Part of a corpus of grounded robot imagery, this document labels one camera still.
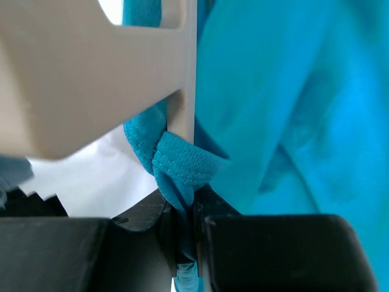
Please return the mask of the teal t shirt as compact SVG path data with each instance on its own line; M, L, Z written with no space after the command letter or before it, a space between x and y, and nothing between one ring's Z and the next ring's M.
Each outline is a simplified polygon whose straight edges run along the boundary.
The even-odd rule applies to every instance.
M388 290L388 2L199 1L194 145L161 101L124 134L178 211L178 291L201 291L194 192L244 214L337 214Z

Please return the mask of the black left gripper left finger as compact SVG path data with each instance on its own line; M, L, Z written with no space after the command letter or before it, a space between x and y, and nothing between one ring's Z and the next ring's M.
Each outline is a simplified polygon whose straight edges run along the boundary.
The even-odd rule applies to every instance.
M170 290L171 210L158 191L112 219L70 218L56 196L7 196L2 291Z

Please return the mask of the beige wooden hanger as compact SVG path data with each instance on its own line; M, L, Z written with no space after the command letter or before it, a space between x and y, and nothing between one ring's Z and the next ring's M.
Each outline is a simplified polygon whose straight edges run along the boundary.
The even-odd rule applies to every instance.
M163 1L157 28L97 1L2 1L1 153L65 158L163 99L192 142L196 39L196 1Z

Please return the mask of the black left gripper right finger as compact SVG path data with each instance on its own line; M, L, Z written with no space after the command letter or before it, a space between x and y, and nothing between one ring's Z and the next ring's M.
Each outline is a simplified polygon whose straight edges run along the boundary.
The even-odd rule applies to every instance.
M242 215L211 187L194 195L205 291L377 291L360 241L337 215Z

